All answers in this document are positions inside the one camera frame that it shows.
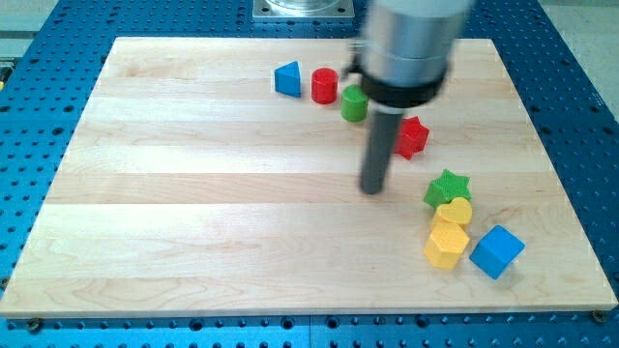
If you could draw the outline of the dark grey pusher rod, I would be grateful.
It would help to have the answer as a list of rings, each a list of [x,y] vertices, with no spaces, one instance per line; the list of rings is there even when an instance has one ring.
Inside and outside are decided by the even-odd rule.
[[[360,188],[365,194],[378,194],[383,190],[403,114],[400,108],[375,107],[372,110],[360,174]]]

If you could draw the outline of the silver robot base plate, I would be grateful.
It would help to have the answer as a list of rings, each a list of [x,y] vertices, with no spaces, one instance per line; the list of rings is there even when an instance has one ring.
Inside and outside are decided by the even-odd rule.
[[[353,0],[253,0],[252,17],[280,18],[352,18]]]

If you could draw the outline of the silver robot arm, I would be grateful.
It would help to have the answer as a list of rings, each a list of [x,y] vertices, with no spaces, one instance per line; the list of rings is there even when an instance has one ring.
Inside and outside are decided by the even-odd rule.
[[[373,103],[360,172],[365,194],[383,190],[406,110],[431,101],[449,69],[472,0],[373,0],[344,73]]]

